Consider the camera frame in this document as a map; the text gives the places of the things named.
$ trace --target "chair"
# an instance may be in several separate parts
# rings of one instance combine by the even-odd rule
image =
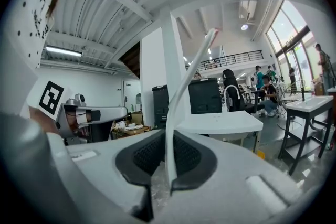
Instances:
[[[289,85],[287,88],[285,88],[283,90],[282,88],[282,85],[279,85],[277,88],[277,98],[278,98],[278,108],[277,108],[277,114],[278,114],[278,118],[284,118],[285,117],[285,114],[287,113],[287,108],[286,108],[286,104],[287,103],[292,103],[292,102],[296,102],[298,100],[300,100],[301,98],[300,97],[289,97],[289,98],[286,98],[286,91],[291,89],[291,87],[296,84],[296,83],[300,83],[300,88],[304,88],[305,85],[306,85],[306,81],[301,79],[301,80],[298,80],[296,82],[293,82],[291,85]],[[291,119],[291,122],[292,123],[297,123],[299,125],[302,126],[301,123],[297,122],[297,121],[294,121],[293,119]],[[280,129],[283,129],[285,130],[285,128],[283,126],[280,126],[279,123],[277,124],[278,127]]]
[[[238,99],[237,94],[233,94],[234,92],[227,91],[230,99],[232,100],[232,106],[230,106],[230,112],[233,111],[246,111],[249,114],[256,113],[258,110],[263,109],[265,106],[263,104],[258,104],[259,93],[263,92],[263,90],[252,91],[254,94],[254,103],[245,103],[243,96],[240,96]]]

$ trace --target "pipe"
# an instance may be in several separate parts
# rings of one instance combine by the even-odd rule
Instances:
[[[273,3],[273,0],[268,0],[268,4],[267,4],[267,7],[266,7],[266,10],[265,10],[265,12],[264,12],[264,15],[263,15],[263,17],[261,18],[261,21],[260,21],[260,23],[259,23],[259,26],[258,26],[258,28],[257,28],[257,31],[255,32],[255,34],[253,35],[253,38],[251,39],[251,41],[254,41],[255,40],[255,38],[260,34],[260,32],[262,31],[262,26],[263,26],[263,24],[264,24],[264,22],[265,22],[265,20],[266,20],[266,17],[267,17],[267,15],[268,15],[268,13],[269,13],[269,10],[270,10],[270,8],[271,8],[271,4]]]
[[[177,91],[175,92],[172,100],[168,106],[168,116],[167,116],[167,123],[166,123],[166,150],[165,150],[165,166],[166,166],[166,173],[168,177],[169,185],[172,186],[172,182],[174,179],[177,178],[176,173],[176,164],[175,164],[175,157],[174,157],[174,128],[175,128],[175,112],[177,106],[180,102],[182,94],[190,84],[191,79],[195,75],[197,71],[198,65],[200,64],[202,57],[207,52],[208,48],[213,43],[215,37],[218,34],[218,29],[212,28],[209,32],[207,37],[204,39],[202,46],[197,52],[197,55],[188,68],[187,73],[183,77],[180,86],[178,87]]]
[[[69,63],[69,62],[61,62],[61,61],[53,61],[53,60],[41,60],[41,65],[47,65],[47,66],[55,66],[55,67],[69,67],[73,69],[81,69],[81,70],[93,70],[96,72],[101,72],[101,73],[110,73],[108,70],[114,71],[114,72],[125,72],[127,74],[132,74],[131,71],[119,69],[119,68],[103,68],[102,66],[96,65],[94,63],[90,63],[89,65],[91,66],[98,66],[97,67],[91,67],[91,66],[84,66],[80,64],[75,64],[75,63]]]

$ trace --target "person in black hoodie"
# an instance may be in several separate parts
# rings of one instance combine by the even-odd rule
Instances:
[[[228,92],[230,98],[233,100],[233,104],[230,104],[229,112],[243,110],[243,108],[244,108],[244,98],[243,98],[241,92],[239,91],[238,83],[237,83],[236,77],[234,76],[232,70],[225,69],[223,71],[222,78],[223,78],[223,84],[224,84],[225,87],[227,87],[229,85],[236,86],[237,89],[238,89],[239,95],[240,95],[240,100],[239,100],[238,95],[237,95],[237,90],[235,88],[230,87],[230,88],[227,89],[227,92]]]

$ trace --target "white cable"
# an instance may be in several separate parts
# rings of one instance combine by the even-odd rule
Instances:
[[[215,28],[210,29],[210,31],[207,34],[207,37],[204,39],[200,49],[198,50],[193,63],[188,68],[187,73],[183,77],[179,88],[175,92],[172,100],[169,102],[168,106],[169,109],[166,123],[165,165],[166,165],[168,182],[170,186],[172,186],[173,180],[177,177],[175,157],[174,157],[174,142],[173,142],[176,108],[180,102],[182,94],[184,93],[185,89],[188,87],[192,78],[194,77],[195,72],[197,71],[198,66],[201,63],[202,57],[207,52],[208,48],[211,46],[217,33],[218,33],[217,29]]]

